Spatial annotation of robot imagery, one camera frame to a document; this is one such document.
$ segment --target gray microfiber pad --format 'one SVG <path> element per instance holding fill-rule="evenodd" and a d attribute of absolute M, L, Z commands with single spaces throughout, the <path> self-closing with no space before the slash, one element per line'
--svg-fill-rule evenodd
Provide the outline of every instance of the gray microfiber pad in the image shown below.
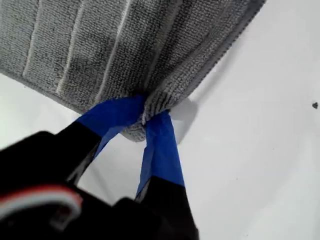
<path fill-rule="evenodd" d="M 185 99 L 265 0 L 0 0 L 0 72 L 83 113 L 142 94 L 123 134 Z"/>

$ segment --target blue painter's tape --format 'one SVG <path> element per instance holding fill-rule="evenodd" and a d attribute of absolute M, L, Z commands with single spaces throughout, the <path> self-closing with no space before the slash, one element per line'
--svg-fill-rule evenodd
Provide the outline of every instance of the blue painter's tape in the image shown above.
<path fill-rule="evenodd" d="M 168 112 L 162 112 L 146 123 L 146 148 L 137 194 L 151 176 L 185 186 L 174 127 Z"/>
<path fill-rule="evenodd" d="M 76 120 L 101 137 L 94 157 L 125 127 L 137 122 L 143 113 L 144 104 L 145 99 L 139 95 L 107 100 L 96 105 Z"/>

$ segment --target black plastic part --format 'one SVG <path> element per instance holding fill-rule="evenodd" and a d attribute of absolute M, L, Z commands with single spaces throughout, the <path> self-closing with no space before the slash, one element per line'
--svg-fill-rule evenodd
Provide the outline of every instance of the black plastic part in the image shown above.
<path fill-rule="evenodd" d="M 1 220 L 2 238 L 198 239 L 183 186 L 153 176 L 137 201 L 123 198 L 114 206 L 78 189 L 75 184 L 92 162 L 100 141 L 100 136 L 74 122 L 57 135 L 38 132 L 0 151 L 0 196 L 55 183 L 73 189 L 83 199 L 81 215 L 63 231 L 50 225 L 59 207 L 45 205 Z"/>

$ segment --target white surface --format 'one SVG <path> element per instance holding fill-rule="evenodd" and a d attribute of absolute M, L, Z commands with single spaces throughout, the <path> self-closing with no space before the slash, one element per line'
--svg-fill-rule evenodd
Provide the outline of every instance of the white surface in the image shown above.
<path fill-rule="evenodd" d="M 172 112 L 202 239 L 320 239 L 318 9 L 318 0 L 268 0 Z M 39 130 L 56 133 L 77 117 L 5 76 L 0 113 L 0 148 Z M 144 146 L 117 136 L 80 185 L 110 203 L 134 196 Z"/>

